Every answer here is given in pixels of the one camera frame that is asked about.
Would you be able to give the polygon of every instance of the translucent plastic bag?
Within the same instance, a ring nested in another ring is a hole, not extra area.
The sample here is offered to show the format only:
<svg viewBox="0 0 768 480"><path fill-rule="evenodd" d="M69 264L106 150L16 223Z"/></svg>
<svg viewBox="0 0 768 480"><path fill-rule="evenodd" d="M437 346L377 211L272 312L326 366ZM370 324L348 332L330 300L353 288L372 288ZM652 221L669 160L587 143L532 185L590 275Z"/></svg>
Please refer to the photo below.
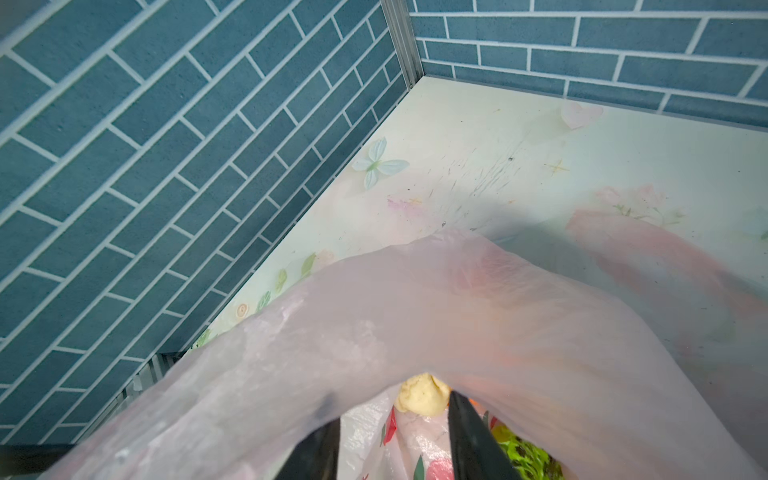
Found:
<svg viewBox="0 0 768 480"><path fill-rule="evenodd" d="M622 302L452 232L313 274L188 353L43 478L260 478L425 371L571 477L765 475Z"/></svg>

